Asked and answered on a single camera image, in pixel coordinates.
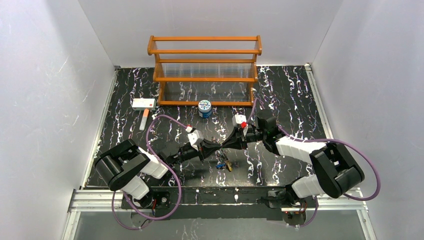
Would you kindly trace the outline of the large silver carabiner keyring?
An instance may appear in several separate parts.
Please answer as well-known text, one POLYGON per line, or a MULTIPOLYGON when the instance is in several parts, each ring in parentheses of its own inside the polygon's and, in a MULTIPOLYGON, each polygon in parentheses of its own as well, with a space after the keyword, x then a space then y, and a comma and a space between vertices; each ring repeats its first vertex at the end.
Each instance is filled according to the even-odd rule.
POLYGON ((230 161, 224 150, 219 150, 217 157, 219 158, 218 164, 225 164, 226 161, 230 161))

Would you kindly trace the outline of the yellow key tag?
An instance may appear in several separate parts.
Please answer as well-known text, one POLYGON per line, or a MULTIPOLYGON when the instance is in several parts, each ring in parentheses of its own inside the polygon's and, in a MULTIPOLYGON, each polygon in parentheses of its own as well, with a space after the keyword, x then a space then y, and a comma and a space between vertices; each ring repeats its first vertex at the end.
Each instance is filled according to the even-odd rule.
POLYGON ((231 172, 233 170, 232 164, 229 160, 225 161, 225 167, 226 167, 226 169, 228 169, 229 172, 231 172))

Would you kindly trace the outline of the blue key tag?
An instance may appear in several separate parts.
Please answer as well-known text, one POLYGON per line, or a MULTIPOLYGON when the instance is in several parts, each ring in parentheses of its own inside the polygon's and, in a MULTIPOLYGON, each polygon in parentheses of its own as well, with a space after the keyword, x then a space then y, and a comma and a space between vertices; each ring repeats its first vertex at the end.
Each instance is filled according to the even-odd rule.
POLYGON ((217 169, 224 169, 226 167, 226 164, 225 163, 217 164, 215 167, 217 169))

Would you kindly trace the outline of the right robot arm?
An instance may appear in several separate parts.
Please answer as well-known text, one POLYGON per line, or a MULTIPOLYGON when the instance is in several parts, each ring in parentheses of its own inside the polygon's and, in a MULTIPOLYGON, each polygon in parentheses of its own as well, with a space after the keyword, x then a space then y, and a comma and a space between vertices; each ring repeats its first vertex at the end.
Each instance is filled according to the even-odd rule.
POLYGON ((310 164, 313 175, 300 177, 285 187, 285 192, 294 200, 324 194, 335 199, 365 179, 363 170, 345 145, 295 139, 279 128, 270 110, 260 110, 255 119, 256 124, 252 124, 244 115, 234 115, 233 131, 222 147, 243 150, 249 143, 262 142, 266 150, 275 155, 310 164))

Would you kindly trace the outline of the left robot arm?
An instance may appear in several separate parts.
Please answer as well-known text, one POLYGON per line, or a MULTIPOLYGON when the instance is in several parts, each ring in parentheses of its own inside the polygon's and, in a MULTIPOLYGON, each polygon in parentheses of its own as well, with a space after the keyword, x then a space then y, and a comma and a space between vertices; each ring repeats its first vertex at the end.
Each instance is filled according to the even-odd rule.
POLYGON ((122 190, 140 200, 149 193, 150 189, 138 176, 139 173, 161 179, 169 171, 167 166, 194 158, 203 161, 220 148, 219 143, 202 140, 196 148, 188 142, 176 151, 165 149, 155 157, 136 145, 132 139, 128 139, 101 154, 94 161, 94 168, 109 190, 122 190))

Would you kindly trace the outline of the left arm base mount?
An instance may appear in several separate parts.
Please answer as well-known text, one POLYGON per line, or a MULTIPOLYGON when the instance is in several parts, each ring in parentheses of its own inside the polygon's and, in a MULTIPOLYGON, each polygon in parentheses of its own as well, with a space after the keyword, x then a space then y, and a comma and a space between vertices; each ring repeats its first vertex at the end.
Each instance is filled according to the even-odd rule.
POLYGON ((169 191, 150 190, 143 198, 136 199, 132 195, 127 195, 129 200, 137 209, 169 209, 171 196, 169 191))

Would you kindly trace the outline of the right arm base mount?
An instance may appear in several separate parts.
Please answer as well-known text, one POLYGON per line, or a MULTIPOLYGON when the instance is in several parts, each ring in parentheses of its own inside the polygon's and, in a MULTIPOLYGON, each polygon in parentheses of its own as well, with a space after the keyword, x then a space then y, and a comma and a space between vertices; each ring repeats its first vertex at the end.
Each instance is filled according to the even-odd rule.
POLYGON ((293 209, 292 212, 305 212, 308 208, 315 208, 315 198, 309 196, 306 198, 295 198, 291 195, 268 195, 261 196, 259 203, 265 204, 270 209, 293 209))

